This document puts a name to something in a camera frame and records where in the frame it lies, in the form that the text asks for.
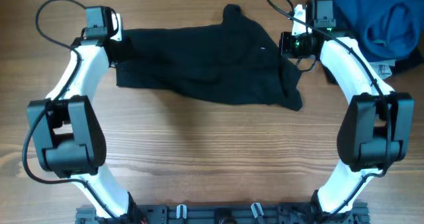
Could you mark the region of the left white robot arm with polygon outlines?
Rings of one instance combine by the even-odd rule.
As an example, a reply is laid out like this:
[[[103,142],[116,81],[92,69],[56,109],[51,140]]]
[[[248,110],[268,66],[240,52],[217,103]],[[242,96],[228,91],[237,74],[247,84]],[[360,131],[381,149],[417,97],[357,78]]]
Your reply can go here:
[[[121,18],[110,7],[85,8],[84,34],[71,45],[71,59],[56,87],[27,107],[28,139],[40,167],[58,183],[75,184],[96,217],[119,223],[129,216],[129,193],[105,165],[107,145],[91,101],[111,63],[107,46],[121,40]]]

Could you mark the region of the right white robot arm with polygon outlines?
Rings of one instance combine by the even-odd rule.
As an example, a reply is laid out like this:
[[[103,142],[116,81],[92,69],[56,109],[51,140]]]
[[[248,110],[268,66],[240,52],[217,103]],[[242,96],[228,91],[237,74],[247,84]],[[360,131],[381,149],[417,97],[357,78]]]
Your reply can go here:
[[[280,52],[321,62],[341,88],[348,109],[337,135],[339,162],[312,202],[318,218],[341,219],[373,178],[405,158],[414,100],[397,93],[362,55],[356,39],[337,28],[331,0],[312,0],[286,13],[293,21],[282,33]]]

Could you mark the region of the black t-shirt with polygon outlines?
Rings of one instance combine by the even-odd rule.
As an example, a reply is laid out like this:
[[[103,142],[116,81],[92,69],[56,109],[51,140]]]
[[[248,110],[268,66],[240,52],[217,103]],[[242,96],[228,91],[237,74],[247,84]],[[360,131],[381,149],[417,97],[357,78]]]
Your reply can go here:
[[[238,5],[226,5],[218,25],[124,30],[110,49],[119,87],[165,89],[229,105],[302,107],[301,71]]]

